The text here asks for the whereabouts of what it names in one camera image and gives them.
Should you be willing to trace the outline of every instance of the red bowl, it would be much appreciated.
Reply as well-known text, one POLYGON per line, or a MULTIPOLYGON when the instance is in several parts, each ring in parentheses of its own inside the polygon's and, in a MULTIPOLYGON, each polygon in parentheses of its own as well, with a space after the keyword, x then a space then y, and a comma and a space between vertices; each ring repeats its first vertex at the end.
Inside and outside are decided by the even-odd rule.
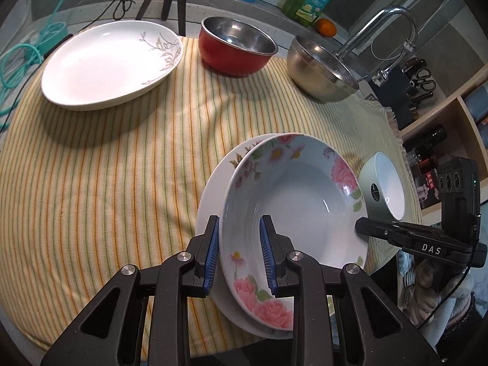
POLYGON ((202 21, 198 49, 210 67, 237 76, 258 72, 278 52, 276 43, 263 31, 221 16, 202 21))

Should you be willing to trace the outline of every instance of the shelf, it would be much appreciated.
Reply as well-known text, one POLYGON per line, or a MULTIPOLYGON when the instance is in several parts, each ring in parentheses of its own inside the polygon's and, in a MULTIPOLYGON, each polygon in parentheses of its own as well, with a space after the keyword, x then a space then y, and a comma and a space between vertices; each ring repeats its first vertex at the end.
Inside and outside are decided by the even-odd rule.
POLYGON ((464 97, 469 95, 474 89, 479 87, 488 79, 488 64, 484 65, 468 82, 456 90, 452 95, 447 97, 443 102, 435 105, 429 112, 421 116, 411 125, 400 131, 400 137, 405 142, 410 138, 424 132, 433 118, 441 113, 445 108, 454 102, 458 96, 464 97))
MULTIPOLYGON (((442 124, 447 131, 447 138, 434 148, 435 154, 441 156, 463 156, 475 160, 480 175, 480 200, 488 200, 488 155, 476 124, 463 101, 474 89, 488 80, 488 64, 484 65, 468 82, 435 105, 426 114, 400 131, 405 142, 420 135, 437 124, 442 124)), ((422 210, 424 225, 441 221, 441 204, 435 204, 422 210)))

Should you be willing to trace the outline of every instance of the orange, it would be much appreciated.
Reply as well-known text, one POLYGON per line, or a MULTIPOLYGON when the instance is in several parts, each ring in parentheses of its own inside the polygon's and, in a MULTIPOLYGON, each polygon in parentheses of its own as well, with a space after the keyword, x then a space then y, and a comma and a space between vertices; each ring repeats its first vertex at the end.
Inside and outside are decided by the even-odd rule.
POLYGON ((333 37, 337 34, 335 25, 328 19, 320 18, 314 24, 315 31, 324 37, 333 37))

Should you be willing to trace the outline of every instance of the bottle label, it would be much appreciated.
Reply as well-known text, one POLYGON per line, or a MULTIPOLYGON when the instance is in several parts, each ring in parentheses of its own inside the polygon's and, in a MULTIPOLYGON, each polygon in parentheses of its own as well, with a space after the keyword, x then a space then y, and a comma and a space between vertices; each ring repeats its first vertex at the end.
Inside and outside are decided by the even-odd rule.
POLYGON ((308 22, 313 22, 330 0, 305 0, 298 9, 297 15, 308 22))

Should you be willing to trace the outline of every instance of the pink flower pattern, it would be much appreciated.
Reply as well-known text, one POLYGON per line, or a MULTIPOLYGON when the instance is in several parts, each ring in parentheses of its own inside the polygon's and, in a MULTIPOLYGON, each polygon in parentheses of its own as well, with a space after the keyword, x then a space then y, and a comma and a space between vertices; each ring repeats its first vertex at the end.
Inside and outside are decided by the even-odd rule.
POLYGON ((303 143, 299 144, 298 146, 292 147, 291 148, 290 160, 296 160, 296 159, 300 158, 300 153, 302 152, 302 150, 304 148, 305 148, 305 145, 303 143))
POLYGON ((249 280, 249 278, 236 279, 234 281, 234 289, 247 309, 252 312, 257 303, 256 295, 254 293, 256 288, 253 283, 249 280))
POLYGON ((358 183, 354 177, 351 168, 347 166, 346 161, 337 156, 332 167, 332 181, 340 186, 346 186, 352 193, 358 188, 358 183))
POLYGON ((234 252, 229 256, 229 260, 233 262, 236 267, 245 267, 246 261, 241 257, 239 252, 234 252))
POLYGON ((299 134, 287 134, 278 137, 278 140, 280 141, 281 144, 290 144, 291 141, 296 138, 297 136, 300 136, 299 134))
POLYGON ((279 147, 279 146, 273 147, 273 149, 271 150, 271 154, 269 155, 269 163, 272 164, 278 163, 279 161, 281 161, 284 155, 285 155, 285 150, 283 147, 279 147))
POLYGON ((286 306, 278 300, 266 300, 263 303, 256 303, 252 313, 260 320, 277 328, 293 328, 293 311, 286 309, 286 306))

